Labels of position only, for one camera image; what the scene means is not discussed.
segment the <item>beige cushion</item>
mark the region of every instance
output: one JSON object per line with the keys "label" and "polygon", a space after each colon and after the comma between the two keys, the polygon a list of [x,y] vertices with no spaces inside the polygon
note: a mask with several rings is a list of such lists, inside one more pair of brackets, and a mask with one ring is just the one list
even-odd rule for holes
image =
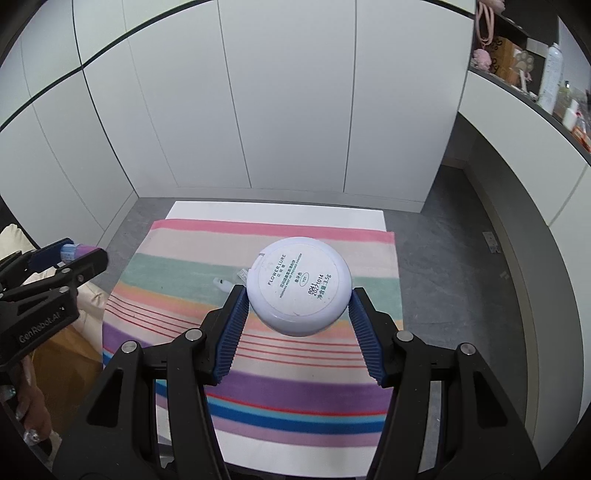
{"label": "beige cushion", "polygon": [[[35,250],[35,247],[17,225],[8,225],[0,232],[0,260],[14,252],[28,252],[30,250]],[[51,277],[55,272],[56,269],[50,267],[42,273],[34,273],[25,283]],[[91,282],[86,282],[78,287],[80,317],[72,324],[92,347],[101,354],[103,351],[103,313],[108,297],[104,290]]]}

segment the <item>white cabinet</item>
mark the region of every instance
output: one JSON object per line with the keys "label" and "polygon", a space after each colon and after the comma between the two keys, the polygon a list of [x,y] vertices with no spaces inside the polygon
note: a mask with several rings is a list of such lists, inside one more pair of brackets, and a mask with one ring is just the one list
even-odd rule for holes
{"label": "white cabinet", "polygon": [[186,4],[187,1],[188,0],[122,0],[127,30],[129,31],[174,7]]}
{"label": "white cabinet", "polygon": [[591,169],[586,166],[583,178],[572,197],[550,227],[569,272],[579,309],[583,336],[584,375],[582,415],[591,401]]}
{"label": "white cabinet", "polygon": [[100,126],[82,72],[53,87],[33,105],[59,165],[106,229],[132,187]]}
{"label": "white cabinet", "polygon": [[31,96],[22,69],[21,40],[17,40],[0,66],[0,125]]}
{"label": "white cabinet", "polygon": [[505,159],[549,225],[583,172],[577,149],[530,106],[473,72],[460,113]]}
{"label": "white cabinet", "polygon": [[64,175],[32,105],[0,132],[0,172],[2,198],[39,245],[100,240],[103,229]]}
{"label": "white cabinet", "polygon": [[456,117],[473,22],[415,0],[358,0],[357,16],[345,193],[422,206]]}
{"label": "white cabinet", "polygon": [[248,188],[217,3],[164,18],[130,36],[129,43],[176,183]]}
{"label": "white cabinet", "polygon": [[121,0],[74,0],[73,6],[82,63],[125,34]]}
{"label": "white cabinet", "polygon": [[220,0],[253,188],[343,192],[355,2]]}
{"label": "white cabinet", "polygon": [[476,0],[443,0],[443,2],[461,8],[471,14],[476,12]]}
{"label": "white cabinet", "polygon": [[102,54],[85,73],[96,110],[135,191],[140,196],[163,189],[174,194],[177,184],[144,102],[128,40]]}
{"label": "white cabinet", "polygon": [[80,67],[72,0],[48,0],[21,34],[22,59],[31,95]]}

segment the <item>teal stripe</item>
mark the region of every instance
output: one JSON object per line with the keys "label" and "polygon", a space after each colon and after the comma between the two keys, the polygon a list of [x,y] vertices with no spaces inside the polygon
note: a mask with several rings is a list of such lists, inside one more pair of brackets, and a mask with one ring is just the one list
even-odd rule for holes
{"label": "teal stripe", "polygon": [[269,417],[273,419],[293,420],[293,421],[305,421],[313,423],[334,423],[334,424],[356,424],[356,423],[368,423],[368,422],[379,422],[386,419],[386,415],[366,415],[356,417],[345,417],[345,416],[322,416],[322,415],[310,415],[305,413],[289,413],[284,411],[267,410],[266,408],[251,407],[248,405],[241,405],[221,398],[207,397],[207,403],[218,405],[220,407],[228,408],[230,410],[238,411],[241,413],[248,413],[257,415],[259,417]]}
{"label": "teal stripe", "polygon": [[[121,275],[121,281],[143,290],[221,307],[228,294],[213,284],[214,278],[238,282],[242,267],[227,267],[136,253]],[[394,320],[402,319],[398,278],[354,277],[354,287],[363,287],[375,308]]]}

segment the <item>red line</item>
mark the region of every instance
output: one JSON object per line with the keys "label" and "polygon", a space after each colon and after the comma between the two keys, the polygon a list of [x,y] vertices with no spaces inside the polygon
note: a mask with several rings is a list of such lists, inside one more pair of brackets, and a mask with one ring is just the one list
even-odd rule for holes
{"label": "red line", "polygon": [[343,362],[362,362],[363,361],[360,358],[326,358],[325,356],[310,356],[310,355],[296,355],[296,354],[290,355],[289,353],[265,352],[264,350],[255,350],[254,348],[246,348],[246,347],[240,346],[240,344],[238,344],[238,348],[241,350],[246,350],[248,352],[265,353],[267,355],[292,356],[295,358],[308,358],[308,359],[312,359],[312,360],[339,360],[339,361],[343,361]]}
{"label": "red line", "polygon": [[314,350],[313,348],[298,348],[295,346],[276,346],[276,345],[268,345],[266,343],[249,342],[248,340],[242,340],[242,339],[240,339],[240,343],[248,343],[249,345],[258,345],[258,346],[269,346],[272,348],[285,348],[286,350],[296,350],[298,352],[342,353],[343,355],[355,355],[356,353],[358,353],[358,352],[339,352],[336,350]]}
{"label": "red line", "polygon": [[159,335],[164,335],[165,337],[168,337],[168,338],[173,338],[173,339],[174,339],[174,338],[176,338],[176,337],[173,337],[173,336],[171,336],[171,335],[167,335],[166,333],[162,333],[162,332],[159,332],[159,331],[157,331],[157,330],[154,330],[154,329],[152,329],[152,328],[146,327],[145,325],[140,325],[139,323],[135,323],[135,322],[132,322],[131,320],[124,319],[123,317],[120,317],[119,315],[117,315],[115,312],[112,312],[112,311],[110,311],[108,308],[105,308],[105,311],[107,311],[107,312],[109,312],[109,313],[112,313],[112,314],[113,314],[113,315],[115,315],[115,316],[116,316],[118,319],[121,319],[121,320],[123,320],[124,322],[129,322],[129,323],[132,323],[133,325],[137,325],[138,327],[144,328],[144,329],[146,329],[146,330],[150,330],[150,331],[152,331],[152,332],[154,332],[154,333],[157,333],[157,334],[159,334]]}
{"label": "red line", "polygon": [[170,329],[170,328],[163,327],[163,326],[159,325],[158,323],[152,323],[152,322],[149,322],[148,320],[144,320],[144,319],[139,319],[139,318],[136,318],[135,316],[133,316],[133,315],[130,315],[129,313],[127,313],[127,312],[124,312],[123,310],[119,310],[119,309],[116,307],[116,305],[114,305],[114,304],[111,304],[111,305],[109,305],[109,307],[110,307],[110,308],[112,308],[112,309],[115,309],[115,310],[116,310],[117,312],[119,312],[121,315],[127,315],[128,317],[132,317],[132,318],[134,318],[134,319],[136,319],[136,320],[139,320],[139,321],[141,321],[141,322],[148,323],[149,325],[154,325],[155,327],[159,327],[159,328],[162,328],[162,329],[164,329],[164,330],[168,330],[169,332],[173,332],[173,333],[176,333],[176,334],[178,334],[178,335],[180,335],[181,333],[183,333],[183,332],[184,332],[184,329],[183,329],[183,327],[180,327],[180,326],[178,326],[178,328],[180,328],[180,329],[181,329],[180,331],[172,330],[172,329]]}
{"label": "red line", "polygon": [[306,345],[323,345],[323,346],[357,346],[354,343],[323,343],[323,342],[305,342],[303,340],[287,340],[287,339],[283,339],[283,338],[269,338],[269,337],[263,337],[261,335],[252,335],[250,333],[245,333],[244,335],[248,335],[249,337],[254,337],[254,338],[262,338],[263,340],[275,340],[277,342],[289,342],[289,343],[305,343]]}
{"label": "red line", "polygon": [[179,319],[179,318],[176,318],[176,317],[171,317],[170,315],[165,315],[164,313],[155,312],[155,311],[153,311],[153,310],[148,310],[148,309],[145,309],[145,308],[143,308],[143,307],[140,307],[139,305],[134,305],[133,303],[129,303],[129,302],[125,301],[125,300],[122,300],[122,299],[120,299],[120,298],[119,298],[118,296],[116,296],[114,293],[112,293],[112,294],[111,294],[111,297],[114,297],[114,298],[116,298],[116,299],[117,299],[117,300],[119,300],[121,303],[125,303],[126,305],[129,305],[130,307],[135,307],[135,308],[137,308],[137,309],[140,309],[140,310],[145,310],[146,312],[154,313],[154,314],[156,314],[156,315],[162,315],[163,317],[166,317],[166,318],[169,318],[169,319],[173,319],[173,320],[178,320],[179,322],[185,322],[185,323],[188,323],[189,325],[195,325],[194,323],[191,323],[191,322],[189,322],[188,320],[183,320],[183,319]]}
{"label": "red line", "polygon": [[[156,320],[158,322],[165,323],[167,325],[172,325],[174,327],[178,327],[178,328],[181,328],[181,329],[183,328],[180,325],[175,325],[174,323],[166,322],[165,320],[160,320],[159,318],[152,317],[150,315],[146,315],[145,313],[135,312],[134,310],[127,309],[126,307],[121,307],[117,303],[111,302],[109,306],[111,308],[115,309],[120,314],[131,316],[132,318],[135,318],[136,320],[139,320],[140,322],[146,322],[149,325],[158,326],[158,327],[160,327],[162,329],[168,330],[169,332],[174,332],[174,333],[181,334],[184,331],[184,330],[182,330],[182,331],[178,332],[176,330],[172,330],[170,328],[166,328],[166,327],[161,326],[161,325],[158,325],[156,323],[152,323],[152,322],[149,322],[149,321],[144,320],[144,319],[136,318],[135,316],[130,315],[129,313],[125,312],[124,310],[129,310],[130,312],[133,312],[135,314],[138,314],[138,315],[141,315],[141,316],[150,318],[152,320]],[[325,351],[319,351],[319,350],[313,350],[313,349],[306,349],[306,348],[296,348],[296,347],[290,347],[290,346],[285,347],[285,346],[277,346],[277,345],[264,345],[264,344],[261,344],[261,343],[248,342],[247,340],[241,340],[241,343],[249,343],[251,345],[266,346],[266,347],[269,347],[269,348],[277,348],[277,349],[285,349],[285,350],[296,350],[296,351],[303,351],[303,352],[331,353],[331,354],[344,354],[344,355],[347,355],[347,354],[350,355],[350,354],[355,354],[356,353],[356,352],[325,352]],[[246,348],[246,347],[241,347],[241,348],[244,348],[244,350],[250,350],[252,352],[271,353],[273,355],[294,356],[294,357],[299,357],[299,358],[314,358],[314,359],[318,359],[318,360],[345,360],[345,361],[360,361],[361,360],[361,358],[334,358],[334,357],[326,358],[326,357],[320,357],[320,356],[314,357],[314,356],[303,356],[303,355],[289,355],[288,353],[273,353],[273,352],[265,352],[265,351],[255,350],[255,349],[249,349],[249,348]]]}
{"label": "red line", "polygon": [[[126,303],[127,305],[134,306],[134,307],[136,307],[137,309],[140,309],[140,310],[145,310],[146,312],[150,312],[150,313],[154,313],[154,314],[156,314],[156,315],[160,315],[160,313],[159,313],[159,312],[154,312],[154,311],[152,311],[152,310],[145,309],[145,308],[143,308],[143,307],[140,307],[140,306],[138,306],[138,305],[133,305],[133,304],[131,304],[131,303],[127,303],[127,302],[125,302],[125,301],[123,301],[123,300],[119,299],[119,297],[115,297],[115,298],[116,298],[117,300],[119,300],[119,301],[123,302],[123,303]],[[191,325],[191,326],[195,326],[195,324],[194,324],[194,323],[188,322],[187,320],[179,319],[179,318],[176,318],[176,317],[171,317],[170,315],[164,315],[164,314],[161,314],[161,315],[162,315],[162,316],[165,316],[165,317],[167,317],[167,318],[173,319],[173,320],[178,320],[179,322],[185,322],[185,323],[188,323],[188,324],[189,324],[189,325]],[[303,343],[303,344],[305,344],[305,345],[321,345],[321,346],[347,346],[347,347],[357,347],[357,345],[355,345],[354,343],[325,343],[325,342],[306,342],[306,341],[304,341],[304,340],[291,340],[291,339],[283,339],[283,338],[271,338],[271,337],[265,337],[265,336],[261,336],[261,335],[253,335],[253,334],[251,334],[251,333],[243,333],[243,334],[242,334],[242,336],[249,336],[249,337],[254,337],[254,338],[261,338],[261,339],[263,339],[263,340],[271,340],[271,341],[274,341],[274,342]]]}
{"label": "red line", "polygon": [[287,365],[300,365],[302,367],[326,367],[326,368],[365,368],[365,365],[314,365],[314,364],[301,364],[299,362],[288,362],[283,360],[271,360],[268,358],[258,358],[257,356],[244,355],[243,353],[236,352],[236,356],[243,356],[245,358],[252,358],[254,360],[262,360],[265,362],[273,362],[277,364]]}
{"label": "red line", "polygon": [[245,407],[253,407],[253,408],[260,408],[261,410],[271,410],[271,411],[280,411],[282,413],[295,413],[298,415],[315,415],[321,417],[369,417],[374,415],[386,415],[386,411],[364,411],[364,412],[354,412],[354,413],[337,413],[337,412],[318,412],[318,411],[304,411],[304,410],[292,410],[290,408],[277,408],[277,407],[266,407],[262,405],[256,405],[254,403],[245,402],[242,400],[235,400],[234,398],[226,398],[222,397],[221,395],[217,395],[215,393],[207,392],[208,397],[218,398],[220,400],[224,400],[230,403],[236,403],[239,405],[244,405]]}
{"label": "red line", "polygon": [[[166,335],[166,333],[157,332],[156,330],[152,330],[151,328],[143,327],[143,325],[139,325],[139,324],[137,324],[135,322],[132,322],[132,321],[127,320],[127,319],[124,319],[123,317],[118,316],[114,312],[111,312],[111,313],[113,315],[115,315],[117,318],[123,320],[124,322],[129,322],[129,323],[132,323],[133,325],[137,325],[138,327],[146,328],[146,330],[151,330],[152,332],[159,333],[159,334],[164,335],[164,336],[166,336],[168,338],[173,338],[173,339],[175,338],[175,337],[172,337],[170,335]],[[108,350],[106,348],[105,348],[105,350],[107,350],[111,355],[114,355],[114,353],[111,352],[110,350]],[[283,360],[273,360],[273,359],[270,359],[270,358],[259,358],[259,357],[256,357],[256,356],[245,355],[244,353],[239,353],[239,352],[236,352],[235,355],[236,356],[241,356],[241,357],[244,357],[244,358],[252,358],[254,360],[260,360],[260,361],[263,361],[263,362],[272,362],[274,364],[301,365],[302,367],[365,368],[365,365],[362,365],[361,366],[361,365],[314,365],[314,364],[302,364],[302,363],[299,363],[299,362],[288,362],[288,361],[283,361]]]}
{"label": "red line", "polygon": [[[177,325],[176,323],[170,323],[170,322],[167,322],[166,320],[162,320],[162,319],[159,319],[157,317],[152,317],[150,315],[146,315],[145,313],[136,312],[135,310],[132,310],[132,309],[130,309],[128,307],[124,307],[122,305],[119,305],[118,303],[115,303],[114,301],[111,301],[111,304],[118,306],[121,309],[120,312],[122,312],[122,313],[125,313],[125,312],[123,312],[123,310],[127,310],[129,312],[133,312],[133,313],[136,313],[138,315],[142,315],[144,317],[148,317],[149,319],[158,320],[159,322],[166,323],[167,325],[172,325],[173,327],[182,328],[183,331],[186,330],[186,328],[184,326],[182,326],[182,325]],[[197,323],[191,323],[191,326],[192,327],[195,327],[195,326],[199,326],[199,324],[197,324]]]}

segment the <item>fingernail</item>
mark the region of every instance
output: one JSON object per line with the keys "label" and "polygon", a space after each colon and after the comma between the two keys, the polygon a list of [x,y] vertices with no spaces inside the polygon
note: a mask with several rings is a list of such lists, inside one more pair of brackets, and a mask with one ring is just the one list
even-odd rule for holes
{"label": "fingernail", "polygon": [[25,416],[25,413],[26,411],[24,411],[23,408],[21,408],[21,406],[19,405],[14,413],[15,417],[17,418],[17,421],[21,421],[22,418]]}
{"label": "fingernail", "polygon": [[22,436],[22,439],[28,446],[36,445],[41,441],[41,439],[39,438],[39,434],[35,429],[26,430],[24,435]]}
{"label": "fingernail", "polygon": [[17,389],[12,385],[0,385],[0,401],[8,401],[17,394]]}

